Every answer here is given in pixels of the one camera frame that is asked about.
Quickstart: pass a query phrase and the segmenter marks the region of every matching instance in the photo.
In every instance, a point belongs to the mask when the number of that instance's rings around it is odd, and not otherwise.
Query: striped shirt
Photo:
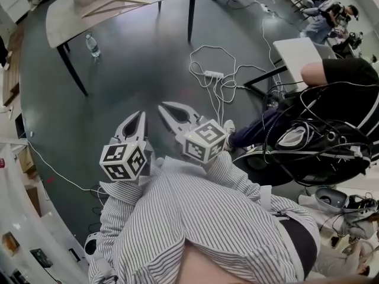
[[[274,217],[261,207],[261,187],[232,164],[227,152],[207,171],[166,157],[151,177],[140,177],[138,186],[101,186],[110,197],[101,215],[97,252],[114,268],[117,283],[175,283],[186,240],[244,280],[297,280]],[[271,206],[295,213],[319,248],[317,225],[306,210],[275,195]],[[105,283],[93,260],[89,281]]]

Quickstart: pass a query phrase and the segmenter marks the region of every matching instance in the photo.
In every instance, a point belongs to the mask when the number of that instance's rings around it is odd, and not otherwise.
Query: gray floor
[[[157,156],[177,157],[174,138],[158,119],[157,105],[177,101],[215,117],[208,93],[188,72],[190,53],[202,45],[222,46],[237,58],[238,64],[254,64],[272,69],[268,47],[262,38],[261,21],[267,14],[259,5],[235,10],[227,0],[196,0],[192,44],[187,43],[189,0],[168,0],[158,13],[156,4],[110,19],[91,29],[102,51],[96,62],[80,35],[70,41],[70,59],[89,92],[85,98],[76,87],[57,51],[47,43],[45,17],[49,3],[38,7],[26,20],[21,58],[21,104],[27,134],[36,149],[59,173],[83,188],[106,180],[98,165],[104,144],[126,116],[147,112],[149,138]],[[242,3],[230,2],[234,7]],[[288,0],[266,3],[280,16],[297,25],[301,15],[293,13]],[[276,18],[266,20],[268,41],[298,36],[295,26]],[[195,57],[205,69],[232,71],[232,60],[215,51],[201,51]],[[278,59],[275,49],[273,60]],[[260,75],[243,69],[237,76],[241,85]],[[288,73],[281,75],[289,82]],[[259,83],[263,90],[268,81]],[[261,114],[261,100],[238,90],[234,103],[226,106],[225,119],[232,118],[237,128]],[[36,155],[35,163],[55,207],[80,243],[88,235],[87,226],[98,222],[91,208],[97,199],[55,175]],[[299,187],[281,186],[277,193],[294,197]]]

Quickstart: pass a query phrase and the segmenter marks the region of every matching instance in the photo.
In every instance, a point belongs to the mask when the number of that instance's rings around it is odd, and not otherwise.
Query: water bottle
[[[93,55],[93,57],[97,58],[98,56],[100,56],[101,51],[100,51],[99,47],[97,46],[97,42],[93,38],[92,33],[87,33],[85,35],[85,39],[86,39],[85,42],[87,44],[87,47],[88,47],[89,51],[91,52],[91,54]]]

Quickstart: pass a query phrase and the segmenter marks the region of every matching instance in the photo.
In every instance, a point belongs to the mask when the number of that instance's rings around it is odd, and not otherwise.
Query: wooden panel
[[[8,50],[13,51],[13,55],[10,60],[10,68],[4,71],[2,101],[5,106],[9,105],[20,91],[20,59],[23,38],[24,22],[20,22],[15,32],[9,38]]]

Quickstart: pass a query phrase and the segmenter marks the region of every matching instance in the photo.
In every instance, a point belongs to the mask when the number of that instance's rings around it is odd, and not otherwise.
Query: dark jeans
[[[5,48],[4,41],[2,41],[2,38],[0,37],[0,64],[2,67],[7,63],[7,55],[8,51]]]
[[[268,130],[280,114],[276,108],[268,109],[263,114],[265,130],[262,124],[262,117],[260,117],[249,126],[230,135],[228,140],[229,145],[232,147],[247,147],[253,144],[264,143]]]

